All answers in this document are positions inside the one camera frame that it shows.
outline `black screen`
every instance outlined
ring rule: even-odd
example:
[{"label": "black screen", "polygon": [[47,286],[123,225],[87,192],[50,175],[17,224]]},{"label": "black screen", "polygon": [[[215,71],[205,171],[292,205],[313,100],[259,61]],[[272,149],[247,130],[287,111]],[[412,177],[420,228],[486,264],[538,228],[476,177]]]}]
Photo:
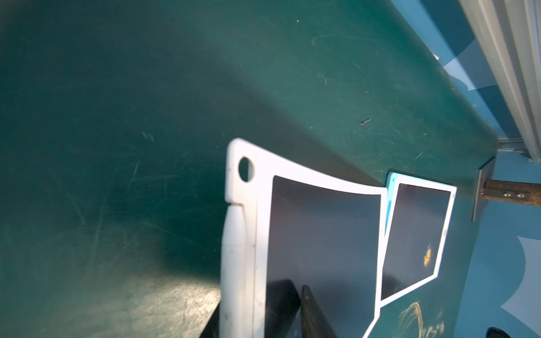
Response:
[{"label": "black screen", "polygon": [[[330,190],[275,176],[267,282],[308,285],[338,336],[374,320],[381,195]],[[288,334],[300,337],[297,318]]]},{"label": "black screen", "polygon": [[449,191],[400,184],[385,252],[381,299],[434,274]]}]

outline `green work surface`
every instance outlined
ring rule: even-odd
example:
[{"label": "green work surface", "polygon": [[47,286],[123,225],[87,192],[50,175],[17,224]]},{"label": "green work surface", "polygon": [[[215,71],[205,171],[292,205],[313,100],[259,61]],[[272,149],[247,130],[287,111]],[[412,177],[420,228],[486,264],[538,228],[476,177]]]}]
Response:
[{"label": "green work surface", "polygon": [[198,336],[235,137],[457,185],[439,277],[371,335],[453,336],[497,141],[389,1],[8,1],[0,79],[1,336]]}]

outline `yellow paint mark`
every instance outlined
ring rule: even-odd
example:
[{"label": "yellow paint mark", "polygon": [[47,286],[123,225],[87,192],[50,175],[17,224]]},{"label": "yellow paint mark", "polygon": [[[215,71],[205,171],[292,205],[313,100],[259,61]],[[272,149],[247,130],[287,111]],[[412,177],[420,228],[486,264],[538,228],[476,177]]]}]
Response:
[{"label": "yellow paint mark", "polygon": [[[441,316],[441,314],[443,314],[443,310],[440,311],[438,316]],[[435,338],[438,334],[442,334],[445,329],[443,322],[436,325],[435,329],[433,326],[425,328],[423,323],[423,314],[421,313],[421,306],[419,305],[419,302],[415,302],[400,313],[400,316],[398,317],[398,328],[393,338],[400,338],[404,336],[407,329],[415,322],[417,322],[419,338]]]},{"label": "yellow paint mark", "polygon": [[419,338],[423,338],[423,315],[419,302],[411,304],[410,307],[402,311],[398,317],[398,329],[394,337],[401,337],[415,320],[417,320],[417,326],[419,328]]},{"label": "yellow paint mark", "polygon": [[443,322],[436,325],[436,330],[438,330],[440,334],[443,334],[443,331],[445,330],[445,325],[443,324]]},{"label": "yellow paint mark", "polygon": [[426,250],[426,256],[425,256],[425,266],[430,263],[430,259],[432,258],[432,247],[430,244],[428,245],[428,249]]},{"label": "yellow paint mark", "polygon": [[434,338],[438,335],[438,331],[434,329],[434,327],[430,326],[428,330],[426,331],[425,338]]}]

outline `debris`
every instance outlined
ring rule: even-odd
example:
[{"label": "debris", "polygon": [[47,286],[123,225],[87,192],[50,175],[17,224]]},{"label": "debris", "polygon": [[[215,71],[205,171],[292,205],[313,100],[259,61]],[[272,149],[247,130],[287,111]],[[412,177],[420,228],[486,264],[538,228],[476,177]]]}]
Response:
[{"label": "debris", "polygon": [[362,121],[361,123],[359,123],[359,125],[365,125],[367,124],[368,122],[370,122],[370,119],[367,118],[366,120]]}]

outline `black object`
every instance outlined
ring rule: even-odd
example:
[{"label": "black object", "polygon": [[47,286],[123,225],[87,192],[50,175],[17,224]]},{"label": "black object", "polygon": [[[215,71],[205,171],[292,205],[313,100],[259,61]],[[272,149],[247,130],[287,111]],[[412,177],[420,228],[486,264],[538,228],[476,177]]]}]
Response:
[{"label": "black object", "polygon": [[505,331],[497,327],[490,327],[486,332],[486,338],[511,338]]},{"label": "black object", "polygon": [[[300,307],[300,299],[291,280],[267,284],[265,304],[265,338],[283,338]],[[220,304],[212,313],[200,338],[218,338]]]},{"label": "black object", "polygon": [[[299,298],[291,280],[281,280],[267,285],[265,338],[284,338],[299,307],[303,338],[338,338],[310,287],[302,286]],[[212,313],[200,338],[218,338],[219,317],[220,304]]]},{"label": "black object", "polygon": [[302,286],[301,321],[303,338],[338,338],[310,288]]}]

